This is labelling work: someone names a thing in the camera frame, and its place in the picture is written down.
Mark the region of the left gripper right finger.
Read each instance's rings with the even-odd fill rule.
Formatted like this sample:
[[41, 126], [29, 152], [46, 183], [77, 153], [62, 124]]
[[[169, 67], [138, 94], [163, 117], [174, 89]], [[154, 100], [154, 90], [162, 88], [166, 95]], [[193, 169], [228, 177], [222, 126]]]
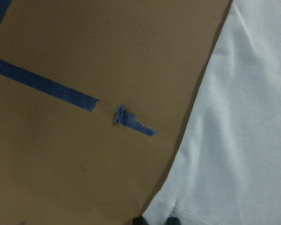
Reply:
[[166, 225], [179, 225], [179, 219], [177, 217], [169, 217], [166, 220]]

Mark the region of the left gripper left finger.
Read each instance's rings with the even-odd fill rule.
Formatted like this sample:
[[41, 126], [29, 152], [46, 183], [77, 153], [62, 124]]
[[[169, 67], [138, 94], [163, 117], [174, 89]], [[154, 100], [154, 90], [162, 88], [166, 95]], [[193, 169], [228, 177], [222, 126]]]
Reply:
[[143, 217], [133, 218], [133, 225], [145, 225], [145, 219]]

